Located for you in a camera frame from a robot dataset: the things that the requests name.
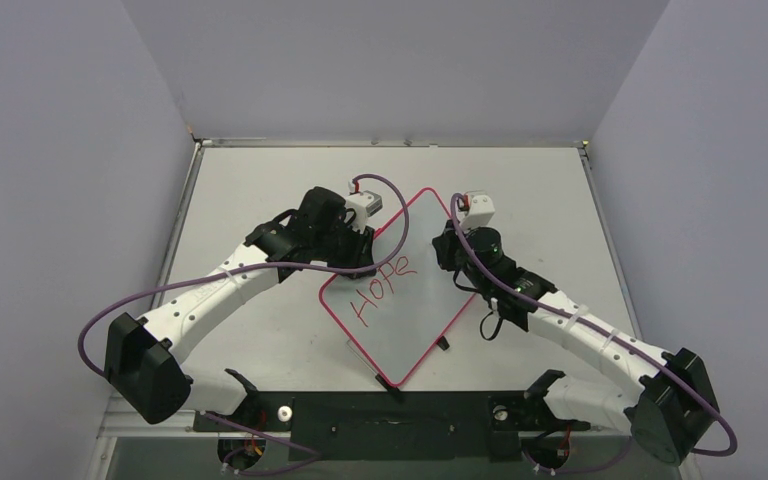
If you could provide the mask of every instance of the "white knob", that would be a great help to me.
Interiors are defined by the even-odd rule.
[[[293,418],[293,409],[288,406],[283,406],[278,409],[278,420],[282,422],[289,422]]]

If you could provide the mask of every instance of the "gray wall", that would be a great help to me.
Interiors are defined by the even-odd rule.
[[[768,2],[671,1],[591,145],[646,338],[703,356],[740,438],[703,472],[768,478]]]
[[[123,0],[199,137],[590,138],[666,0]]]
[[[109,392],[75,339],[156,280],[191,153],[118,1],[0,2],[0,479],[85,474]]]

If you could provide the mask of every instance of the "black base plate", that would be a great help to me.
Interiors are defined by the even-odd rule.
[[[387,392],[259,392],[246,401],[266,412],[264,431],[291,430],[293,442],[319,450],[325,460],[489,457],[493,461],[520,461],[519,432],[542,432],[556,421],[544,410],[519,402],[511,405],[505,421],[493,418],[495,407],[522,399],[523,393],[402,392],[399,402]],[[278,408],[285,405],[293,409],[288,423],[277,417]],[[232,421],[245,422],[242,415],[239,417],[228,416]],[[201,415],[196,415],[193,429],[234,431]],[[306,455],[291,450],[290,460]]]

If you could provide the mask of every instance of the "black mounting bracket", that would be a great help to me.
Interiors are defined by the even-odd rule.
[[[440,347],[440,350],[443,350],[444,352],[449,349],[449,341],[446,340],[446,337],[441,336],[437,339],[437,346]]]
[[[389,383],[387,383],[387,381],[384,380],[384,377],[382,377],[381,374],[375,374],[375,381],[378,382],[382,387],[384,387],[384,390],[387,390],[387,393],[389,393],[390,396],[396,400],[396,402],[403,403],[405,401],[405,396],[402,395],[402,391],[390,385]]]
[[[168,339],[158,341],[127,313],[107,330],[104,377],[151,425],[177,412],[190,396],[192,379],[169,353]]]
[[[714,407],[720,407],[698,355],[682,348],[675,355],[664,353],[666,367],[687,382]],[[640,378],[646,389],[637,405],[626,409],[634,440],[649,454],[668,465],[680,465],[702,435],[714,423],[702,407],[663,373]]]

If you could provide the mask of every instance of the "white connector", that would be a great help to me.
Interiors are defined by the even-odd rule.
[[[472,230],[474,228],[486,227],[496,213],[496,207],[493,206],[493,200],[483,190],[475,190],[464,194],[464,208],[466,215],[461,220],[461,228]]]
[[[366,228],[369,217],[375,215],[384,206],[381,195],[368,190],[350,194],[346,197],[346,209],[354,211],[352,228],[362,232]]]

